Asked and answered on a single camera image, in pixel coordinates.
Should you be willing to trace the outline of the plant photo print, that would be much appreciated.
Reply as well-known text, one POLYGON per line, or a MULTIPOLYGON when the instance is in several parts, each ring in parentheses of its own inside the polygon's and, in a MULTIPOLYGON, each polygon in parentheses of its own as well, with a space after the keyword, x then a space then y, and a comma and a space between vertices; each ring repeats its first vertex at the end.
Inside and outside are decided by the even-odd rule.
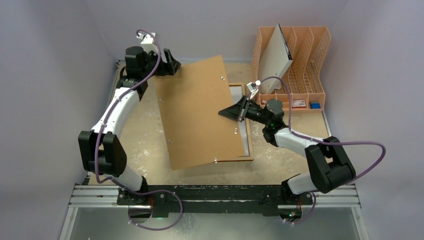
MULTIPOLYGON (((229 89, 230 89, 230 94, 232 97, 232 103, 236 104, 244 95, 243 93, 243 85, 230 85, 229 89)), ((237 129, 238 134, 241 136, 241 140, 242 140, 242 144, 243 144, 243 148, 244 148, 244 157, 249 157, 250 156, 250 152, 249 152, 249 140, 248 140, 248 130, 247 130, 247 122, 246 121, 242 121, 242 122, 238 122, 238 129, 237 129)))

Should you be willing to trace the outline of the wooden picture frame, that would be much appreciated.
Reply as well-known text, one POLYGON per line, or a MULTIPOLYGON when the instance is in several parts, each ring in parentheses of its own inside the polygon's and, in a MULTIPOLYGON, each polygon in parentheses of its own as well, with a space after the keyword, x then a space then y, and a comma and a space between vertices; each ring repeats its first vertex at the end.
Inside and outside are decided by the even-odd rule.
MULTIPOLYGON (((244 95, 246 94, 246 90, 245 90, 245 86, 243 85, 243 83, 230 83, 229 84, 229 88, 231 85, 242 85, 243 86, 243 93, 244 95)), ((252 137, 251 137, 251 128, 250 128, 250 122, 248 119, 244 120, 246 121, 246 125, 247 125, 247 137, 248 137, 248 146, 249 146, 249 154, 250 156, 239 156, 239 157, 235 157, 235 158, 231 158, 231 159, 214 159, 214 163, 226 163, 226 162, 250 162, 254 160, 254 154, 253 154, 253 142, 252 142, 252 137)))

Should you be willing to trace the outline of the brown backing board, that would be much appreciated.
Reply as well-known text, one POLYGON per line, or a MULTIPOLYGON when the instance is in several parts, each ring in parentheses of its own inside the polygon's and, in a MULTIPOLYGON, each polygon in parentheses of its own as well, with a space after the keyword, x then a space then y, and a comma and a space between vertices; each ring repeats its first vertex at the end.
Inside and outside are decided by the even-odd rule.
POLYGON ((184 64, 154 84, 173 170, 241 160, 239 124, 218 114, 233 105, 221 55, 184 64))

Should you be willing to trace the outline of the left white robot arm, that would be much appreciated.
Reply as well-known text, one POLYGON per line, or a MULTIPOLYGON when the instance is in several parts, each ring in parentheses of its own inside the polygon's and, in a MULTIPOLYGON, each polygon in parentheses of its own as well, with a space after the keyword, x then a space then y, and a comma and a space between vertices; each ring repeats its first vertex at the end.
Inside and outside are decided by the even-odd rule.
POLYGON ((130 192, 138 205, 149 199, 145 177, 127 165, 127 154, 119 137, 133 109, 141 101, 153 76, 174 76, 181 63, 169 49, 146 51, 132 46, 125 51, 125 66, 120 70, 114 95, 105 113, 91 130, 83 130, 78 144, 83 168, 94 174, 97 183, 112 181, 130 192))

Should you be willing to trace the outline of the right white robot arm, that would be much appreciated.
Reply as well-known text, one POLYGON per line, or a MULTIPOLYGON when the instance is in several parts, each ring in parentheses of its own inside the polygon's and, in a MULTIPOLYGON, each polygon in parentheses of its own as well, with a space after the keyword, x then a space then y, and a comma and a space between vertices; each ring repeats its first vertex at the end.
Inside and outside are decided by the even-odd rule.
POLYGON ((308 192, 328 193, 353 180, 357 174, 346 151, 336 137, 301 137, 283 121, 283 103, 271 99, 261 107, 247 96, 218 112, 222 117, 242 122, 245 119, 264 125, 265 141, 275 147, 288 149, 307 161, 308 172, 295 175, 281 183, 280 196, 288 204, 308 192))

